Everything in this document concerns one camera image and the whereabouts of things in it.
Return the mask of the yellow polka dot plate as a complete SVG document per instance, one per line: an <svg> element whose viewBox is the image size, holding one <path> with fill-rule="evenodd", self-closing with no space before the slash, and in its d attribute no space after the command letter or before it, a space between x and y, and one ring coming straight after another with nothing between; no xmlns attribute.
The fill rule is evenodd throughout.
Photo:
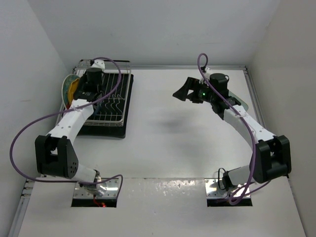
<svg viewBox="0 0 316 237"><path fill-rule="evenodd" d="M72 81L70 83L70 85L68 86L68 90L67 90L67 99L68 99L68 104L70 105L74 99L74 93L78 87L78 83L79 83L79 78L75 79L74 81Z"/></svg>

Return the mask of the red and teal floral plate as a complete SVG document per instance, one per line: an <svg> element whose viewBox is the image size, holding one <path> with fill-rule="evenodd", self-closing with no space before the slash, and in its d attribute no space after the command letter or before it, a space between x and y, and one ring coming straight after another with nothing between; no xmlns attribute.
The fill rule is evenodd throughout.
<svg viewBox="0 0 316 237"><path fill-rule="evenodd" d="M68 86L70 85L72 81L74 81L77 78L80 78L80 77L75 74L69 74L65 77L62 83L61 96L62 96L63 105L66 109L69 109L71 106L71 104L70 105L68 104L68 99L67 99Z"/></svg>

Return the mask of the light green oval plate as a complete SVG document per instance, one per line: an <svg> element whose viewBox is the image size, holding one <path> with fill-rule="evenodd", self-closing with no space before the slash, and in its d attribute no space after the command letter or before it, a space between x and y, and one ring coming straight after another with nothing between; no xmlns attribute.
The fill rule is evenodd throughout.
<svg viewBox="0 0 316 237"><path fill-rule="evenodd" d="M245 103L241 98L239 98L237 95L235 95L233 92L229 91L229 96L232 96L234 98L236 98L240 103L241 105L244 107L244 109L247 111L249 106L247 103Z"/></svg>

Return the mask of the dark blue leaf-shaped plate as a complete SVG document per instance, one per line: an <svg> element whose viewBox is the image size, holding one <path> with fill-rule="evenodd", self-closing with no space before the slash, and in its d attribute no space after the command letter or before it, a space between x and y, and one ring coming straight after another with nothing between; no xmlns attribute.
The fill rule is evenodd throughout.
<svg viewBox="0 0 316 237"><path fill-rule="evenodd" d="M100 103L96 103L96 104L93 106L93 108L94 108L94 112L93 112L93 114L92 114L93 117L100 115L100 113L101 113L101 106L102 106L102 103L101 103L101 102L100 102Z"/></svg>

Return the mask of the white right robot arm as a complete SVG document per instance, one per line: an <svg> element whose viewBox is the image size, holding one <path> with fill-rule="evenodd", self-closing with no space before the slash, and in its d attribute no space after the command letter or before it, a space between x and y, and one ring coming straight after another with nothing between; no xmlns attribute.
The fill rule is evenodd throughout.
<svg viewBox="0 0 316 237"><path fill-rule="evenodd" d="M287 176L292 171L288 138L269 132L249 115L241 100L228 90L227 75L206 73L206 77L207 80L188 77L173 97L196 104L209 103L214 113L249 144L255 158L254 164L225 171L219 187L229 191L248 180L262 184Z"/></svg>

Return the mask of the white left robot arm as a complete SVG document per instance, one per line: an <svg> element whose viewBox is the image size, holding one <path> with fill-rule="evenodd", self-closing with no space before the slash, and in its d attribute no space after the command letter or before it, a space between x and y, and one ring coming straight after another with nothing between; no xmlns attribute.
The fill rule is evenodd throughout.
<svg viewBox="0 0 316 237"><path fill-rule="evenodd" d="M100 173L79 163L73 143L86 120L94 112L89 103L101 97L102 84L102 69L87 69L79 79L70 101L72 111L65 113L47 135L39 135L36 138L36 162L40 174L84 182L90 189L97 188L90 183L101 181Z"/></svg>

